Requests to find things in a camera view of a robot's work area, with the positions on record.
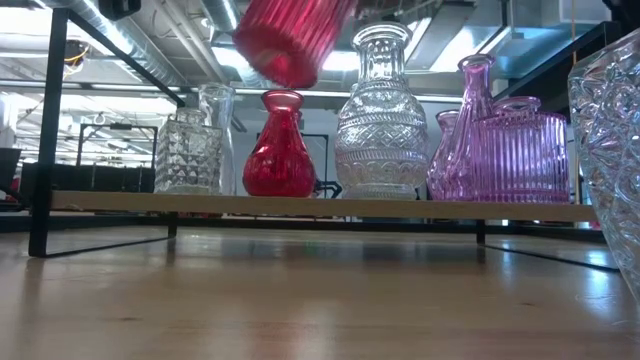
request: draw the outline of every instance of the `ceiling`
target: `ceiling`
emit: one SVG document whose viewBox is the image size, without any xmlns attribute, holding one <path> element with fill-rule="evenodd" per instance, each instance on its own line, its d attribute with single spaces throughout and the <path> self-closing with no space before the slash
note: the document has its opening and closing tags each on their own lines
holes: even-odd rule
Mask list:
<svg viewBox="0 0 640 360">
<path fill-rule="evenodd" d="M 210 33 L 201 0 L 173 0 L 180 3 L 190 27 L 201 44 L 210 49 Z M 407 54 L 407 80 L 415 94 L 445 96 L 453 103 L 427 101 L 423 105 L 428 113 L 434 137 L 439 138 L 434 115 L 440 110 L 455 108 L 455 99 L 460 99 L 463 78 L 457 72 L 457 62 L 464 56 L 488 52 L 497 58 L 492 69 L 493 80 L 517 79 L 553 56 L 572 40 L 571 16 L 566 5 L 571 0 L 439 0 L 431 4 L 423 17 L 411 17 L 405 12 L 399 18 L 415 33 L 412 49 Z M 142 2 L 142 10 L 127 22 L 148 38 L 149 47 L 157 49 L 169 66 L 184 79 L 184 84 L 197 86 L 210 82 L 211 76 L 191 55 L 188 45 L 171 30 L 170 23 L 156 7 L 156 0 Z M 236 0 L 240 11 L 248 4 Z M 578 3 L 576 35 L 580 36 L 601 20 L 606 20 L 601 0 L 581 0 Z M 0 11 L 0 79 L 44 80 L 46 74 L 47 48 L 50 29 L 49 10 L 29 10 L 22 8 L 2 8 Z M 360 22 L 350 19 L 336 44 L 334 53 L 325 63 L 319 75 L 318 84 L 311 90 L 315 96 L 307 96 L 305 102 L 305 126 L 314 133 L 333 134 L 337 125 L 336 113 L 358 78 L 357 54 L 351 50 L 350 39 Z M 91 84 L 144 85 L 135 72 L 115 59 L 100 44 L 86 33 L 70 24 L 68 37 L 91 44 L 87 60 L 81 71 L 67 74 L 65 81 Z M 246 87 L 239 76 L 238 64 L 243 61 L 235 52 L 227 35 L 216 36 L 215 49 L 211 56 L 222 65 L 223 75 L 237 87 Z M 506 86 L 506 81 L 494 82 L 494 87 Z M 0 86 L 4 99 L 11 99 L 19 108 L 18 134 L 22 134 L 20 146 L 37 150 L 37 137 L 41 117 L 42 89 L 17 89 Z M 339 96 L 328 92 L 338 92 Z M 266 114 L 262 110 L 258 94 L 236 96 L 236 117 L 249 132 L 258 132 L 264 125 Z M 133 124 L 161 126 L 163 119 L 174 112 L 174 107 L 166 98 L 157 93 L 125 92 L 114 90 L 110 96 L 102 96 L 91 91 L 65 94 L 62 113 L 71 124 L 95 122 L 101 114 L 107 123 L 126 122 Z M 37 108 L 27 114 L 26 111 Z M 69 139 L 78 135 L 78 126 L 61 128 L 61 135 Z M 114 132 L 106 129 L 97 136 L 99 140 L 90 145 L 95 152 L 113 152 L 113 146 L 106 145 L 108 136 Z M 138 131 L 129 135 L 135 139 L 146 139 L 148 134 Z M 75 158 L 75 145 L 62 145 Z M 131 158 L 148 155 L 148 141 L 141 141 L 139 147 L 130 148 Z"/>
</svg>

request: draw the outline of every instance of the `ceiling pipe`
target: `ceiling pipe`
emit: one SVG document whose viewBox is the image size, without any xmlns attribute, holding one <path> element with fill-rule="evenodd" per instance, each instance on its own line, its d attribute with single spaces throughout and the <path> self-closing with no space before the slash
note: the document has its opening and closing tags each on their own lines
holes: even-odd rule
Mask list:
<svg viewBox="0 0 640 360">
<path fill-rule="evenodd" d="M 204 73 L 207 74 L 207 76 L 209 77 L 209 80 L 217 81 L 219 79 L 218 75 L 215 73 L 215 71 L 213 71 L 213 68 L 211 68 L 211 66 L 209 66 L 207 61 L 202 57 L 202 54 L 200 54 L 200 52 L 193 46 L 191 41 L 187 39 L 187 37 L 182 32 L 182 29 L 180 29 L 178 24 L 176 24 L 173 18 L 169 15 L 169 13 L 167 12 L 167 9 L 165 9 L 165 7 L 162 6 L 162 3 L 160 2 L 160 0 L 153 0 L 151 3 L 158 11 L 158 14 L 162 18 L 164 18 L 164 20 L 167 22 L 167 25 L 169 25 L 169 28 L 171 29 L 171 31 L 173 31 L 173 33 L 176 35 L 178 40 L 180 40 L 180 43 L 182 43 L 185 49 L 187 49 L 187 52 L 193 57 L 196 63 L 198 63 L 198 66 L 200 66 L 202 71 L 204 71 Z"/>
<path fill-rule="evenodd" d="M 216 33 L 231 33 L 240 23 L 240 11 L 234 0 L 201 0 L 204 14 L 215 31 L 211 38 L 211 46 Z M 235 66 L 238 76 L 246 87 L 269 88 L 271 83 L 256 72 L 249 64 Z"/>
<path fill-rule="evenodd" d="M 97 0 L 38 0 L 37 3 L 51 8 L 69 8 L 82 16 L 98 31 L 112 39 L 112 41 L 117 37 L 126 42 L 130 51 L 127 51 L 129 49 L 123 49 L 122 44 L 114 41 L 120 47 L 120 50 L 128 52 L 131 57 L 144 59 L 144 61 L 139 61 L 140 65 L 165 85 L 187 84 L 182 74 L 173 67 L 171 62 L 167 60 L 131 18 L 117 22 L 108 20 L 100 14 Z M 139 76 L 139 78 L 147 83 L 143 77 Z"/>
<path fill-rule="evenodd" d="M 193 43 L 196 45 L 198 50 L 200 50 L 200 52 L 204 56 L 207 63 L 211 66 L 213 71 L 216 73 L 219 79 L 218 81 L 220 81 L 223 84 L 227 84 L 228 80 L 227 80 L 227 77 L 224 75 L 222 66 L 220 66 L 220 63 L 218 62 L 218 60 L 216 60 L 216 57 L 215 55 L 213 55 L 213 52 L 211 51 L 211 49 L 203 45 L 202 41 L 200 41 L 201 34 L 193 27 L 193 25 L 191 24 L 191 21 L 184 14 L 184 8 L 179 7 L 174 0 L 165 0 L 164 3 L 168 8 L 168 10 L 171 12 L 171 15 L 175 16 L 175 19 L 178 21 L 178 23 L 180 23 L 182 28 L 187 32 L 187 35 L 191 37 L 191 40 L 193 41 Z"/>
</svg>

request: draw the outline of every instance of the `metal duct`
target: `metal duct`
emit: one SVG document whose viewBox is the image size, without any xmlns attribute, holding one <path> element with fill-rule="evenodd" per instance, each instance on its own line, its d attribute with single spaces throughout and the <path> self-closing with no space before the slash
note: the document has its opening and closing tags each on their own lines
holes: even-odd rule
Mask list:
<svg viewBox="0 0 640 360">
<path fill-rule="evenodd" d="M 231 33 L 240 23 L 240 11 L 234 0 L 201 0 L 204 13 L 216 32 Z M 212 34 L 213 40 L 218 34 Z M 245 86 L 250 88 L 268 88 L 270 82 L 250 66 L 236 66 L 236 71 Z"/>
<path fill-rule="evenodd" d="M 38 3 L 52 8 L 64 7 L 75 11 L 112 41 L 114 37 L 119 37 L 126 41 L 131 48 L 129 55 L 136 59 L 140 65 L 163 84 L 187 85 L 186 80 L 180 72 L 173 67 L 169 60 L 164 57 L 144 31 L 142 31 L 131 18 L 122 19 L 117 22 L 108 20 L 100 14 L 97 0 L 39 0 Z M 117 42 L 114 41 L 114 43 L 116 43 L 121 50 L 125 52 L 128 50 L 123 49 Z M 140 77 L 140 79 L 145 83 L 147 82 L 143 77 Z"/>
</svg>

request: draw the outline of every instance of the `textured glass vase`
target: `textured glass vase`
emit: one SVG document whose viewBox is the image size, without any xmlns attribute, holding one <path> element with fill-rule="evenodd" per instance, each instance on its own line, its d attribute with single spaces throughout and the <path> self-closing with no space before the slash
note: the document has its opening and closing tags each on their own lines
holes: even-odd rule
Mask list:
<svg viewBox="0 0 640 360">
<path fill-rule="evenodd" d="M 429 166 L 424 110 L 404 79 L 410 31 L 380 22 L 353 39 L 360 77 L 339 114 L 336 170 L 346 198 L 415 199 Z"/>
<path fill-rule="evenodd" d="M 298 130 L 303 98 L 272 90 L 262 101 L 269 119 L 244 166 L 244 187 L 253 196 L 309 197 L 316 174 Z"/>
<path fill-rule="evenodd" d="M 219 188 L 221 195 L 236 194 L 236 173 L 231 141 L 231 117 L 235 90 L 222 84 L 206 84 L 200 87 L 200 110 L 207 118 L 206 124 L 222 130 Z"/>
<path fill-rule="evenodd" d="M 315 85 L 356 0 L 252 0 L 233 35 L 247 61 L 289 88 Z"/>
<path fill-rule="evenodd" d="M 640 30 L 569 75 L 580 165 L 602 231 L 640 302 Z"/>
<path fill-rule="evenodd" d="M 539 107 L 534 97 L 505 99 L 494 104 L 496 115 L 472 122 L 476 200 L 569 201 L 566 119 Z"/>
<path fill-rule="evenodd" d="M 436 121 L 442 130 L 442 139 L 438 145 L 435 155 L 431 160 L 429 171 L 427 172 L 427 186 L 433 200 L 443 200 L 444 190 L 442 187 L 442 175 L 447 165 L 446 149 L 451 142 L 451 134 L 458 121 L 460 112 L 458 110 L 447 110 L 436 115 Z"/>
<path fill-rule="evenodd" d="M 155 192 L 220 193 L 222 129 L 206 125 L 198 109 L 181 108 L 158 135 Z"/>
<path fill-rule="evenodd" d="M 471 123 L 493 115 L 493 99 L 489 90 L 489 68 L 494 63 L 490 55 L 471 55 L 458 64 L 465 76 L 465 90 L 456 127 L 446 151 L 447 167 L 442 186 L 444 199 L 473 201 L 475 183 L 471 157 Z"/>
</svg>

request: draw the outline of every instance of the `red ribbed vase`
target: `red ribbed vase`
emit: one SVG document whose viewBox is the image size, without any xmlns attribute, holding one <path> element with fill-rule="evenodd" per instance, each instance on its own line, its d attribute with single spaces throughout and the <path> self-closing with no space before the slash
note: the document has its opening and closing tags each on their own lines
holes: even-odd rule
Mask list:
<svg viewBox="0 0 640 360">
<path fill-rule="evenodd" d="M 252 196 L 309 197 L 316 174 L 298 130 L 302 95 L 273 90 L 262 101 L 269 119 L 244 166 L 244 188 Z"/>
<path fill-rule="evenodd" d="M 233 35 L 240 54 L 266 78 L 309 88 L 357 0 L 253 0 Z"/>
</svg>

